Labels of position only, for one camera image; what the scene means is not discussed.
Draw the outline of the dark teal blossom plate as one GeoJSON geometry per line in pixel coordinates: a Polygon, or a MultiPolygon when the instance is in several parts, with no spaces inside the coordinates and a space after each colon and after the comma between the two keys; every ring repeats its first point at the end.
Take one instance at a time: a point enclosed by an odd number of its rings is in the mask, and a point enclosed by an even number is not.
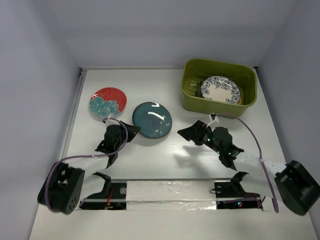
{"type": "Polygon", "coordinates": [[[149,139],[167,136],[173,125],[170,112],[157,102],[143,102],[132,113],[132,123],[140,127],[139,133],[149,139]]]}

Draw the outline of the red plate with teal flower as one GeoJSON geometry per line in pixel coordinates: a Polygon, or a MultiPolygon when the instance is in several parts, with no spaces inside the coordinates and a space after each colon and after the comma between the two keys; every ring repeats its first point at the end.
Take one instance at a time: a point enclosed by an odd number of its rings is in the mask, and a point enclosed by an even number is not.
{"type": "Polygon", "coordinates": [[[116,118],[127,105],[126,94],[115,87],[105,87],[94,93],[89,100],[89,110],[98,119],[116,118]]]}

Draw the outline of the blue white floral plate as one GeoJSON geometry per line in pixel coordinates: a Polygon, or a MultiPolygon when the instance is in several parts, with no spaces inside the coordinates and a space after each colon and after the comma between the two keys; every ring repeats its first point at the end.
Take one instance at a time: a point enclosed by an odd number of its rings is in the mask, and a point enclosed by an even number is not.
{"type": "Polygon", "coordinates": [[[240,89],[230,78],[210,76],[202,82],[200,94],[207,100],[238,104],[240,89]]]}

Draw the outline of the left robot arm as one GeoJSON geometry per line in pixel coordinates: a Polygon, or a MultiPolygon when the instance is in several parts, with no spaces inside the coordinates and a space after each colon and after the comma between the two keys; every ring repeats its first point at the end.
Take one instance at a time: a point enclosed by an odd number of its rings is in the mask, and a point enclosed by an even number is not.
{"type": "Polygon", "coordinates": [[[69,156],[53,164],[37,196],[40,205],[65,215],[87,206],[88,199],[106,199],[105,205],[110,207],[115,189],[111,177],[102,170],[112,166],[141,129],[115,118],[111,121],[95,149],[96,155],[69,156]]]}

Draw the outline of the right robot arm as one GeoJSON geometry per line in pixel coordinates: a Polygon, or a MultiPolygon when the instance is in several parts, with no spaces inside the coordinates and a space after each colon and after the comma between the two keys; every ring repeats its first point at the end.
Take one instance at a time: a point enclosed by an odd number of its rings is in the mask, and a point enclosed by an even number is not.
{"type": "Polygon", "coordinates": [[[218,154],[222,165],[236,171],[230,180],[235,196],[258,194],[270,197],[276,211],[281,201],[291,212],[304,216],[320,197],[320,186],[298,161],[277,163],[246,154],[233,144],[233,137],[222,126],[211,128],[198,120],[192,126],[177,132],[186,141],[205,145],[218,154]]]}

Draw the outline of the green plastic bin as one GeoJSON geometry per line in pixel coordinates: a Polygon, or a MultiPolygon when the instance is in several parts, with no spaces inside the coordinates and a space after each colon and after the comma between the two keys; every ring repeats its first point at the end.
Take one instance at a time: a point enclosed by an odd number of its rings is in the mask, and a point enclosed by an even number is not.
{"type": "Polygon", "coordinates": [[[202,114],[226,113],[240,117],[257,100],[257,75],[252,68],[209,59],[193,58],[184,65],[180,89],[182,106],[187,111],[202,114]],[[200,94],[203,81],[211,76],[231,79],[243,90],[242,104],[205,99],[200,94]]]}

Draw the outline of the aluminium frame rail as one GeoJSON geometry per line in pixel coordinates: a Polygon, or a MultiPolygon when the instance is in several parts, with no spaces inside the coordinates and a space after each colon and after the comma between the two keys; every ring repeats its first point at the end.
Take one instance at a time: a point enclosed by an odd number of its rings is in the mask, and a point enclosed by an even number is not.
{"type": "Polygon", "coordinates": [[[70,139],[71,139],[71,135],[72,135],[73,127],[74,127],[74,122],[75,122],[75,118],[76,118],[78,107],[79,107],[79,102],[80,102],[80,98],[81,98],[81,94],[82,94],[82,90],[83,90],[83,86],[84,86],[84,81],[86,78],[86,73],[87,73],[86,68],[81,67],[79,69],[78,84],[77,84],[77,88],[75,91],[75,96],[73,99],[71,110],[69,113],[69,118],[68,118],[68,121],[66,124],[65,132],[64,132],[64,135],[62,138],[60,153],[57,158],[58,161],[60,161],[61,159],[63,159],[67,155],[67,152],[69,149],[70,139]]]}

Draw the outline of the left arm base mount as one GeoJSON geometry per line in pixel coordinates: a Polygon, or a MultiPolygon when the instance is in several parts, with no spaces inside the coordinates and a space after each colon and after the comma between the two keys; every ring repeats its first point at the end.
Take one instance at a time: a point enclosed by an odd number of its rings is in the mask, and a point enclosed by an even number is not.
{"type": "Polygon", "coordinates": [[[110,176],[95,172],[82,185],[78,208],[81,210],[126,210],[126,194],[126,182],[113,182],[110,176]]]}

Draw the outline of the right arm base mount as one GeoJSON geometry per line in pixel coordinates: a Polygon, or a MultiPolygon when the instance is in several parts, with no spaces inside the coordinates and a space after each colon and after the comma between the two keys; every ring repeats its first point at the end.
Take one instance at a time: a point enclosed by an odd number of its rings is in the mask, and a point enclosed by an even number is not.
{"type": "Polygon", "coordinates": [[[260,209],[263,210],[263,201],[258,193],[246,192],[241,186],[241,181],[246,172],[237,172],[228,181],[216,181],[209,191],[216,197],[218,210],[260,209]]]}

